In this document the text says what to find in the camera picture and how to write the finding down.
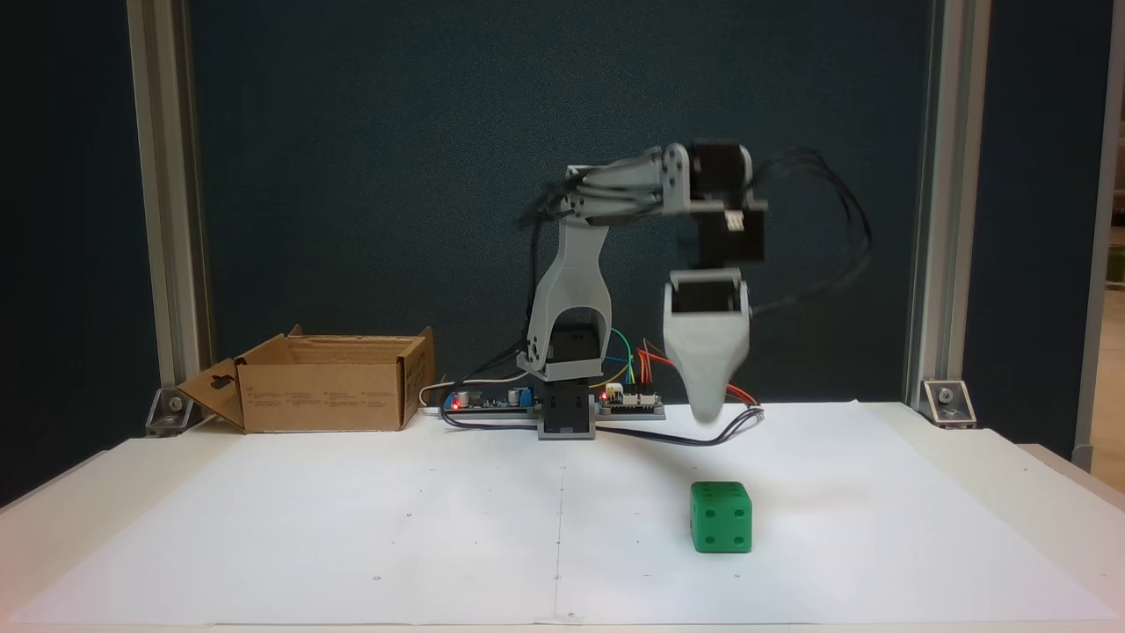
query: white paper sheet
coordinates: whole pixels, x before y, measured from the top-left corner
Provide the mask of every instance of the white paper sheet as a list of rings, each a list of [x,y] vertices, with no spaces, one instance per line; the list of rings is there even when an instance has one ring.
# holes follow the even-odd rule
[[[685,408],[669,416],[660,431],[714,433]],[[701,480],[746,485],[753,552],[694,551],[688,487]],[[788,405],[702,450],[432,418],[397,434],[245,437],[14,621],[1114,617],[862,407]]]

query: robotic arm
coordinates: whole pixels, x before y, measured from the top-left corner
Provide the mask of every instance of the robotic arm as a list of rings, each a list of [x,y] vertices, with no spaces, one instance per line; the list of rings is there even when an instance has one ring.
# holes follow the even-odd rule
[[[656,215],[678,216],[694,234],[693,269],[672,271],[665,284],[664,343],[692,415],[700,423],[718,418],[727,383],[749,353],[746,281],[727,265],[760,260],[764,250],[766,207],[754,199],[752,175],[746,148],[722,142],[675,143],[602,166],[567,168],[564,191],[547,209],[558,218],[558,254],[536,288],[516,359],[544,382],[540,437],[593,436],[586,379],[602,376],[613,323],[598,268],[602,243],[611,226]],[[559,323],[575,311],[577,320]]]

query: metal bracket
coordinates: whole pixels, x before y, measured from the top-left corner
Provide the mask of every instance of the metal bracket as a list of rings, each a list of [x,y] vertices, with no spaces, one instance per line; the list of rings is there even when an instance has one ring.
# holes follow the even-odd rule
[[[198,425],[204,419],[204,408],[174,388],[158,389],[148,409],[144,434],[173,437]]]
[[[1094,468],[1094,445],[1079,444],[1070,455],[1070,461],[1086,472]]]
[[[921,401],[921,414],[938,428],[976,428],[976,414],[964,381],[922,381]]]

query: wall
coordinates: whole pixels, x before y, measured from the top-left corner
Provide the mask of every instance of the wall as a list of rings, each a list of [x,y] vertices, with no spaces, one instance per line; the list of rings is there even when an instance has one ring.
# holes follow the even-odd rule
[[[930,3],[192,2],[220,355],[306,332],[434,326],[458,376],[521,337],[526,233],[568,163],[693,137],[820,148],[866,205],[848,290],[755,327],[738,382],[767,400],[898,400]],[[754,301],[844,260],[827,189],[767,193]],[[554,255],[554,232],[542,266]],[[611,230],[614,326],[660,340],[670,221]],[[611,351],[616,352],[616,344]],[[682,390],[664,374],[658,389]]]
[[[964,378],[983,426],[1070,459],[1112,0],[994,0]]]
[[[159,387],[125,2],[19,2],[3,29],[0,505],[143,434]]]

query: box flap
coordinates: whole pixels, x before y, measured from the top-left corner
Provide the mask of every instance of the box flap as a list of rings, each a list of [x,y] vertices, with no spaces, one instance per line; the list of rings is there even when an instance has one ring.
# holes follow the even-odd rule
[[[278,335],[250,352],[236,358],[238,365],[292,365],[292,353],[285,335]]]
[[[422,350],[423,355],[428,352],[428,356],[433,359],[433,329],[426,326],[424,331],[418,333],[416,337],[402,337],[403,341],[410,342],[403,349],[403,352],[398,355],[399,359],[407,359],[411,354],[414,354],[416,350]]]
[[[289,337],[298,365],[394,365],[417,337]]]
[[[184,396],[210,409],[220,418],[238,428],[244,428],[236,378],[235,362],[227,359],[196,378],[184,381],[179,389]]]

